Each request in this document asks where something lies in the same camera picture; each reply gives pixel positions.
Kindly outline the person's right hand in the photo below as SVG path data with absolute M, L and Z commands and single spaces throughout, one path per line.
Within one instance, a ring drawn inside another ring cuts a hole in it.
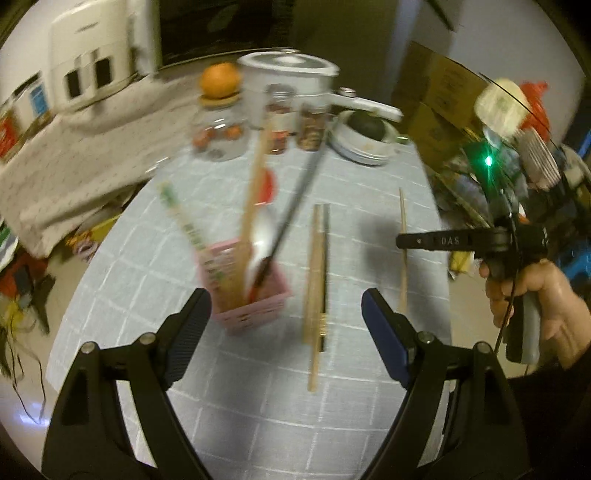
M 480 263 L 480 275 L 486 278 L 494 325 L 500 328 L 509 306 L 508 298 L 533 292 L 541 305 L 541 339 L 549 341 L 563 369 L 572 367 L 590 347 L 590 310 L 572 290 L 567 277 L 552 262 L 530 264 L 513 281 L 494 280 L 488 265 Z

